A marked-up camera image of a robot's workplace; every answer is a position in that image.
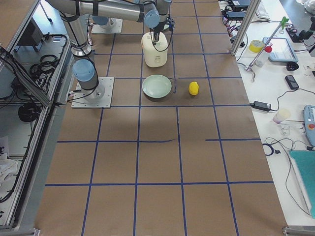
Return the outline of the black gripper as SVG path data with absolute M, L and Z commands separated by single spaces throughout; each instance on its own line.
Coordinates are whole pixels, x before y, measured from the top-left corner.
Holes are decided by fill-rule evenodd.
M 159 33 L 160 32 L 166 32 L 166 31 L 171 31 L 171 26 L 170 26 L 170 15 L 167 14 L 166 18 L 164 21 L 159 22 L 159 24 L 153 28 L 153 33 L 152 33 L 152 44 L 156 45 L 156 43 L 159 41 Z

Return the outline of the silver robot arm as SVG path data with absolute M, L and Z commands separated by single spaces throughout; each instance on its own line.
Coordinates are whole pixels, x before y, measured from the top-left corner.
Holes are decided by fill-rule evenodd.
M 86 31 L 82 29 L 79 16 L 92 15 L 117 18 L 143 23 L 154 31 L 154 40 L 166 24 L 173 25 L 170 17 L 170 0 L 49 0 L 52 7 L 60 12 L 72 46 L 87 44 Z
M 75 59 L 73 74 L 79 82 L 82 94 L 89 100 L 103 96 L 104 87 L 99 83 L 94 63 L 94 54 L 88 44 L 86 33 L 79 17 L 92 15 L 102 18 L 118 18 L 143 23 L 159 38 L 170 1 L 163 0 L 50 0 L 48 3 L 59 11 L 64 27 L 71 41 L 71 52 Z

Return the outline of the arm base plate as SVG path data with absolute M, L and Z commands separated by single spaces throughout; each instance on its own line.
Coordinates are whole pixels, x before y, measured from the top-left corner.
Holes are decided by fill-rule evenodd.
M 111 107 L 114 77 L 99 77 L 98 87 L 93 91 L 81 91 L 77 82 L 76 89 L 80 90 L 74 94 L 71 107 L 74 109 L 98 109 Z
M 102 16 L 93 16 L 92 19 L 94 21 L 92 34 L 114 34 L 122 31 L 122 19 Z

